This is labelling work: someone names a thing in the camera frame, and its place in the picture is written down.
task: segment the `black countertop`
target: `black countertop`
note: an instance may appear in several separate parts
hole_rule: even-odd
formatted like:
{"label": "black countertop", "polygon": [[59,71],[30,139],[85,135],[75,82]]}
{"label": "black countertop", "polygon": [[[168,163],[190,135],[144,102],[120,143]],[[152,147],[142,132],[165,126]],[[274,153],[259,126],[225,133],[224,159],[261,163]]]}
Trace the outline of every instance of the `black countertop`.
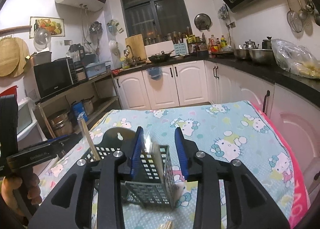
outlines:
{"label": "black countertop", "polygon": [[301,76],[297,76],[290,72],[287,72],[281,69],[278,65],[274,66],[262,66],[254,64],[252,61],[244,61],[238,60],[234,58],[234,56],[225,56],[225,57],[216,57],[216,58],[209,58],[207,56],[203,57],[196,57],[196,56],[189,56],[189,57],[178,57],[178,58],[171,58],[166,62],[153,64],[143,64],[138,67],[129,68],[118,75],[114,75],[114,77],[122,76],[129,73],[134,73],[137,71],[142,71],[147,68],[151,67],[163,67],[167,65],[195,61],[195,60],[207,60],[211,62],[220,63],[226,66],[233,67],[237,70],[241,70],[253,76],[259,77],[264,79],[273,84],[279,84],[287,89],[292,90],[296,94],[304,97],[305,99],[309,100],[316,106],[320,108],[320,80],[309,79]]}

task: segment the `pink tablecloth border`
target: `pink tablecloth border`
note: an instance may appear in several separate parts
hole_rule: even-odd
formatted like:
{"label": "pink tablecloth border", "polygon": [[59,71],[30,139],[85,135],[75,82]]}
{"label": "pink tablecloth border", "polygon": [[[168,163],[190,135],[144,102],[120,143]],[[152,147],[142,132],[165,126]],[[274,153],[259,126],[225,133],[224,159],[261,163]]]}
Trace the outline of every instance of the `pink tablecloth border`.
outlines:
{"label": "pink tablecloth border", "polygon": [[294,173],[294,199],[293,205],[291,209],[291,215],[289,217],[289,224],[291,228],[294,228],[298,222],[304,217],[306,212],[310,207],[309,195],[307,193],[306,186],[304,184],[302,171],[299,167],[298,161],[289,146],[286,140],[282,137],[280,132],[277,130],[273,122],[265,115],[264,112],[259,110],[256,106],[254,106],[256,111],[265,118],[268,124],[273,128],[279,139],[281,140],[284,147],[286,147],[287,151],[290,154],[292,165],[293,165],[293,173]]}

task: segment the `metal screw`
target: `metal screw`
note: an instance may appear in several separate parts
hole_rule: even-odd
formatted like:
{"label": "metal screw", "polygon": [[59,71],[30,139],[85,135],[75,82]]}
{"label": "metal screw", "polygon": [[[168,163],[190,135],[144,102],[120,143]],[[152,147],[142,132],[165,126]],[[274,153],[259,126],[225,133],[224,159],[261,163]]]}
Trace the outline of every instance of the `metal screw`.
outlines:
{"label": "metal screw", "polygon": [[80,159],[77,161],[78,166],[83,166],[83,165],[85,165],[85,163],[86,163],[86,160],[84,160],[84,159]]}
{"label": "metal screw", "polygon": [[199,151],[199,152],[196,153],[196,156],[197,156],[198,158],[203,158],[203,157],[205,156],[205,153]]}
{"label": "metal screw", "polygon": [[241,162],[240,160],[237,160],[237,159],[236,159],[236,160],[233,160],[233,161],[232,161],[232,165],[233,165],[233,166],[239,167],[241,164],[242,164],[242,162]]}
{"label": "metal screw", "polygon": [[122,151],[115,151],[114,153],[113,153],[113,156],[115,156],[115,157],[121,157],[122,156]]}

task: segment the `window frame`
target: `window frame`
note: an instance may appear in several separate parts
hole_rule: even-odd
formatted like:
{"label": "window frame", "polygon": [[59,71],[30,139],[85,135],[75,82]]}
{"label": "window frame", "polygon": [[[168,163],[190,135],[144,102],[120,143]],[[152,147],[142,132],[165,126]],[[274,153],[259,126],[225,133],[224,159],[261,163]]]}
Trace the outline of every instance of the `window frame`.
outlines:
{"label": "window frame", "polygon": [[[121,0],[122,12],[123,12],[123,16],[124,16],[124,24],[125,24],[125,27],[126,27],[126,31],[127,31],[127,36],[128,37],[133,36],[133,28],[132,28],[132,22],[130,21],[130,19],[126,18],[125,11],[127,9],[136,8],[136,7],[139,7],[139,6],[142,6],[142,5],[146,5],[146,4],[150,4],[150,6],[151,6],[152,14],[153,14],[153,17],[154,17],[154,25],[155,25],[157,33],[158,34],[162,34],[161,26],[160,26],[159,19],[158,19],[158,14],[157,14],[157,11],[156,11],[156,5],[155,5],[156,1],[159,1],[159,0],[142,0],[142,1],[139,1],[139,2],[136,2],[136,3],[132,3],[130,5],[125,6],[123,0]],[[186,3],[184,2],[184,0],[182,0],[182,1],[183,1],[183,7],[186,10],[186,13],[187,13],[187,16],[188,16],[187,17],[188,18],[188,23],[187,24],[188,24],[188,26],[191,26],[190,18],[189,18],[188,11],[187,11],[187,8],[186,8]]]}

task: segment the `cutting board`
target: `cutting board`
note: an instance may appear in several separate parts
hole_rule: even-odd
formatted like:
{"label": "cutting board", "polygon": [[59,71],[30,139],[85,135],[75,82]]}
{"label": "cutting board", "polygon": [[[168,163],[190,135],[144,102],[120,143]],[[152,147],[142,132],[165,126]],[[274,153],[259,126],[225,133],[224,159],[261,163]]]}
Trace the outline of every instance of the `cutting board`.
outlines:
{"label": "cutting board", "polygon": [[142,34],[138,34],[138,35],[134,35],[129,38],[126,38],[125,45],[126,46],[130,45],[130,47],[132,48],[132,51],[133,51],[133,55],[136,58],[140,57],[141,60],[147,58],[146,50],[144,48]]}
{"label": "cutting board", "polygon": [[14,38],[0,40],[0,76],[4,77],[14,71],[20,61],[19,45]]}
{"label": "cutting board", "polygon": [[25,57],[29,56],[29,48],[26,42],[21,38],[14,38],[19,45],[20,60],[14,71],[9,75],[10,77],[17,77],[23,73],[23,67],[26,64]]}

